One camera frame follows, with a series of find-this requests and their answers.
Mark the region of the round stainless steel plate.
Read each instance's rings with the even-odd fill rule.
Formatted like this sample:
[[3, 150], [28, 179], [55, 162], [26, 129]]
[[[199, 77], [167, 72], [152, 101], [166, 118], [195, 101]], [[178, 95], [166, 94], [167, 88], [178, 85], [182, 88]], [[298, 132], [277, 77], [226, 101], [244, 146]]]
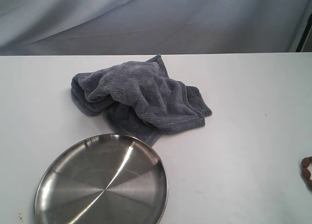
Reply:
[[158, 224], [168, 200], [159, 155], [127, 135], [101, 134], [64, 151], [35, 195], [38, 224]]

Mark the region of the grey fabric backdrop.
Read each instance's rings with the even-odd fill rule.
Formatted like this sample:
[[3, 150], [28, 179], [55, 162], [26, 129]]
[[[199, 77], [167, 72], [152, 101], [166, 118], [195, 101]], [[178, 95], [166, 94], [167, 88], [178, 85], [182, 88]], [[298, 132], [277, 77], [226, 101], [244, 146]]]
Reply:
[[287, 52], [311, 1], [0, 0], [0, 53]]

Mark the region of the grey-blue fluffy towel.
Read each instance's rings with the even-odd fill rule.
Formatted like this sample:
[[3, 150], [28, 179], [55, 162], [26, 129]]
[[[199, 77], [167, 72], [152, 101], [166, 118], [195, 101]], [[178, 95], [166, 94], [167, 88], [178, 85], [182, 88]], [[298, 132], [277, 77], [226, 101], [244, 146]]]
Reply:
[[164, 134], [203, 127], [212, 114], [197, 87], [168, 76], [160, 55], [76, 74], [71, 97], [85, 115], [102, 115], [114, 132], [150, 146]]

